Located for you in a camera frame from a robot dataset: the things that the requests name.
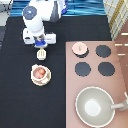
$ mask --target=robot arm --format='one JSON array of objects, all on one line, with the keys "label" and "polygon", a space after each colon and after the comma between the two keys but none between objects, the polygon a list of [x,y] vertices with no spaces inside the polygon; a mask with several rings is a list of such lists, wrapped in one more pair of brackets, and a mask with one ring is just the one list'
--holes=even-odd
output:
[{"label": "robot arm", "polygon": [[62,0],[31,0],[24,8],[22,15],[27,28],[23,30],[25,44],[34,44],[35,41],[44,40],[47,44],[56,43],[56,35],[46,34],[42,21],[57,22],[61,18]]}]

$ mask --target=blue object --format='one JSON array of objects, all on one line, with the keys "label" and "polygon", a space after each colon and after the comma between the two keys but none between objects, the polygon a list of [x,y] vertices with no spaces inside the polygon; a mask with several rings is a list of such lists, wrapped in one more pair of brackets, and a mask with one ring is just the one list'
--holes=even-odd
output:
[{"label": "blue object", "polygon": [[[13,0],[10,17],[22,16],[22,10],[30,0]],[[106,15],[103,0],[66,0],[68,9],[62,11],[63,16]]]},{"label": "blue object", "polygon": [[66,8],[62,10],[62,15],[65,14],[68,10],[68,2],[65,3],[66,4]]},{"label": "blue object", "polygon": [[41,41],[36,40],[35,45],[36,46],[44,46],[44,45],[46,45],[46,42],[44,40],[41,40]]}]

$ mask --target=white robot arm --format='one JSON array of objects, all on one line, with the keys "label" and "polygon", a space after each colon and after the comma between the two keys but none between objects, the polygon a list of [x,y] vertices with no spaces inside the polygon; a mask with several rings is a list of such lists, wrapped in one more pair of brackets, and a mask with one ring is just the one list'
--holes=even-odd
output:
[{"label": "white robot arm", "polygon": [[37,53],[38,59],[46,54],[44,48],[48,44],[56,43],[56,34],[46,34],[42,21],[57,22],[65,8],[64,0],[31,0],[24,8],[22,15],[26,28],[23,30],[23,40],[26,45],[34,44],[35,48],[43,49]]}]

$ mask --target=cup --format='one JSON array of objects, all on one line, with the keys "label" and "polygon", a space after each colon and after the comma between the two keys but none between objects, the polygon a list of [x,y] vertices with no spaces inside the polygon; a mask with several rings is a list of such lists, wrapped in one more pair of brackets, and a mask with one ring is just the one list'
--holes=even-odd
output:
[{"label": "cup", "polygon": [[[40,69],[44,69],[45,74],[42,78],[36,78],[35,74]],[[32,66],[31,79],[32,79],[33,83],[38,86],[46,85],[51,79],[51,72],[47,67],[35,64]]]}]

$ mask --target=white floor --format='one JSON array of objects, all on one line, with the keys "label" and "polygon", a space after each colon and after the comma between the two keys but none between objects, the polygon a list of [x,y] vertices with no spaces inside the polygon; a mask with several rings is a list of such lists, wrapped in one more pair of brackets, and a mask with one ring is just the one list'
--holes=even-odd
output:
[{"label": "white floor", "polygon": [[0,26],[6,25],[6,21],[7,21],[8,17],[9,17],[9,15],[6,11],[0,13]]}]

